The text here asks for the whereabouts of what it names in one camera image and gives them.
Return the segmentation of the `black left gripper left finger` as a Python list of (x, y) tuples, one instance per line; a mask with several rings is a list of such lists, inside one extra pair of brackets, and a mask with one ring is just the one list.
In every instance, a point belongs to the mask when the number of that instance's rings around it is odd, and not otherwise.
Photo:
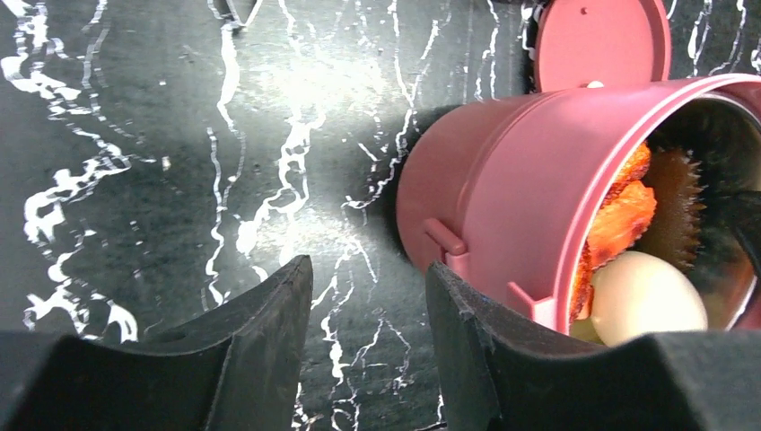
[(306, 255), (143, 342), (1, 335), (4, 430), (287, 430), (313, 272)]

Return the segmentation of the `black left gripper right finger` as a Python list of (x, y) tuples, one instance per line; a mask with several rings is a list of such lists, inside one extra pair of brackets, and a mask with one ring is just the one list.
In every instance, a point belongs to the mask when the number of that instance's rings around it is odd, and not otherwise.
[(618, 347), (573, 339), (425, 276), (451, 430), (757, 430), (760, 334), (666, 332)]

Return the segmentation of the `white boiled egg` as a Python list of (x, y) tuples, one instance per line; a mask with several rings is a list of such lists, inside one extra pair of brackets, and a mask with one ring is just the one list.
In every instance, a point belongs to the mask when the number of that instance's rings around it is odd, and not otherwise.
[(694, 285), (667, 261), (627, 251), (595, 272), (590, 321), (612, 347), (653, 332), (708, 329)]

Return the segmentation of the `red steel lunch bowl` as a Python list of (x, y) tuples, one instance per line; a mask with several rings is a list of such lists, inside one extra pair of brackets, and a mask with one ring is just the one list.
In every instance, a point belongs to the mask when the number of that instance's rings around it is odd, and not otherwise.
[(760, 111), (760, 80), (726, 74), (474, 101), (435, 121), (398, 183), (413, 265), (441, 261), (533, 321), (569, 330), (573, 274), (617, 171), (669, 115), (709, 93)]

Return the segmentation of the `orange fried food piece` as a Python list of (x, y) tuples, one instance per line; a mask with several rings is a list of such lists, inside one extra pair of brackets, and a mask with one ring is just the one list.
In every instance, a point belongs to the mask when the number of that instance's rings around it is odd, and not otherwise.
[(587, 236), (590, 268), (597, 269), (632, 246), (649, 228), (657, 201), (652, 188), (637, 180), (604, 205)]

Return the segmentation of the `orange shrimp piece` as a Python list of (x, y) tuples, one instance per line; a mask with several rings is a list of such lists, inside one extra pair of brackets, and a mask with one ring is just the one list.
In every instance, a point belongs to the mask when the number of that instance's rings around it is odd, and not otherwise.
[[(628, 158), (624, 165), (617, 172), (613, 183), (599, 205), (598, 211), (613, 198), (617, 197), (624, 187), (634, 181), (643, 182), (643, 177), (650, 167), (651, 151), (647, 144), (640, 143), (633, 154)], [(577, 264), (574, 278), (571, 298), (569, 300), (569, 317), (568, 321), (573, 323), (577, 320), (586, 318), (590, 313), (591, 301), (593, 297), (593, 287), (591, 286), (591, 277), (597, 269), (590, 268), (589, 251), (587, 249), (587, 237), (582, 247), (582, 255)]]

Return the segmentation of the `dark red round lid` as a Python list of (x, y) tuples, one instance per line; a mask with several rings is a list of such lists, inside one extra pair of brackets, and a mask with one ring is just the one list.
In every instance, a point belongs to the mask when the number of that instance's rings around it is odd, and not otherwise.
[(662, 1), (558, 0), (541, 12), (534, 58), (541, 92), (664, 81), (670, 64)]

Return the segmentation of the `metal serving tongs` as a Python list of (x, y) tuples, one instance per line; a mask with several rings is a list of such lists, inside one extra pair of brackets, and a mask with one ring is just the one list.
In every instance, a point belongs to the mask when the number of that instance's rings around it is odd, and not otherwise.
[(233, 20), (241, 27), (248, 28), (258, 15), (264, 0), (225, 0)]

